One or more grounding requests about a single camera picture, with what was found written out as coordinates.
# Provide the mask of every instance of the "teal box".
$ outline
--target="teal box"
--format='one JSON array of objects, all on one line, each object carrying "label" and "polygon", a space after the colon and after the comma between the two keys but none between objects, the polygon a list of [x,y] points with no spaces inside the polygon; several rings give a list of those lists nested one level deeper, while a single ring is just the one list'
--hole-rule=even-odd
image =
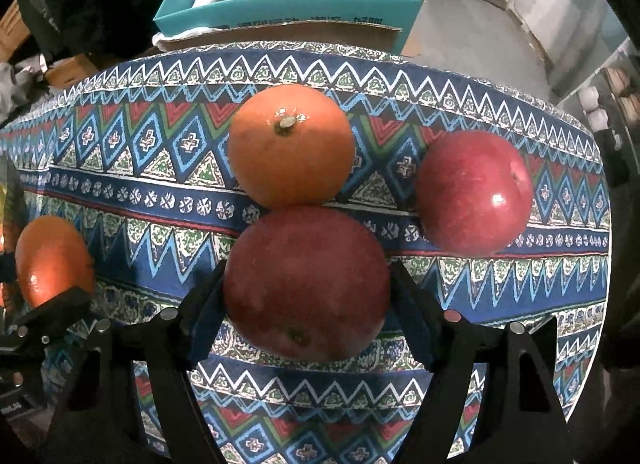
[{"label": "teal box", "polygon": [[164,0],[154,22],[171,37],[189,29],[240,28],[283,22],[337,20],[381,24],[401,31],[391,53],[404,47],[423,0],[223,0],[192,8],[194,0]]}]

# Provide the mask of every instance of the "orange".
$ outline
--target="orange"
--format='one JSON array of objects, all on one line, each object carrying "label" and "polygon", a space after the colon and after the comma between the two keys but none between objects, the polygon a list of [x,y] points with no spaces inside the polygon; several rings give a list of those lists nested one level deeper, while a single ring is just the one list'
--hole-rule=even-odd
[{"label": "orange", "polygon": [[229,126],[227,154],[236,179],[267,208],[333,199],[351,173],[354,152],[347,116],[305,85],[258,92]]},{"label": "orange", "polygon": [[51,215],[27,224],[15,247],[18,285],[32,307],[42,305],[74,285],[93,294],[93,264],[75,226]]}]

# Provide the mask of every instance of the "blue patterned tablecloth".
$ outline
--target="blue patterned tablecloth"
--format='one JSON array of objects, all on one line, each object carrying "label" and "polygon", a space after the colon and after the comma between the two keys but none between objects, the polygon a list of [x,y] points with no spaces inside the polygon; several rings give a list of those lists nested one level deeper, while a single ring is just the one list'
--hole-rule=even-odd
[{"label": "blue patterned tablecloth", "polygon": [[[571,415],[604,320],[609,198],[591,134],[543,101],[376,51],[227,44],[143,58],[88,78],[4,128],[0,151],[18,168],[32,217],[65,216],[82,231],[98,274],[95,311],[139,322],[179,303],[194,274],[228,256],[264,212],[228,164],[228,123],[256,91],[290,82],[324,91],[350,119],[353,170],[329,205],[374,232],[425,292],[488,325],[556,315],[554,385]],[[508,139],[534,182],[526,231],[491,259],[439,253],[412,210],[424,153],[462,129]],[[69,352],[50,354],[52,398],[72,364]],[[144,365],[136,380],[150,443],[164,452]],[[452,454],[468,447],[483,380],[479,365]],[[322,365],[282,361],[225,323],[191,381],[232,464],[384,464],[430,375],[390,317],[366,352]]]}]

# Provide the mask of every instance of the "floor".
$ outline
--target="floor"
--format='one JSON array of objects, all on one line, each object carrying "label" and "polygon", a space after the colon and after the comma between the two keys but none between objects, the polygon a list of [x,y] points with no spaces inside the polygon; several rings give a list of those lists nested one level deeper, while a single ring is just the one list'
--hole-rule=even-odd
[{"label": "floor", "polygon": [[410,36],[416,64],[550,99],[544,63],[510,15],[483,0],[425,0]]}]

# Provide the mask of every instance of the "white cup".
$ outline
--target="white cup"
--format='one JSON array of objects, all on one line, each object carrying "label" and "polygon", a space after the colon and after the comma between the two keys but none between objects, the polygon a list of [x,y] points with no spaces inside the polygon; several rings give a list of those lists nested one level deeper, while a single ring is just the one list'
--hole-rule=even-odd
[{"label": "white cup", "polygon": [[609,115],[604,109],[596,109],[587,114],[587,121],[593,132],[599,132],[609,128]]},{"label": "white cup", "polygon": [[598,94],[597,87],[584,87],[578,91],[578,99],[585,112],[593,112],[598,108]]}]

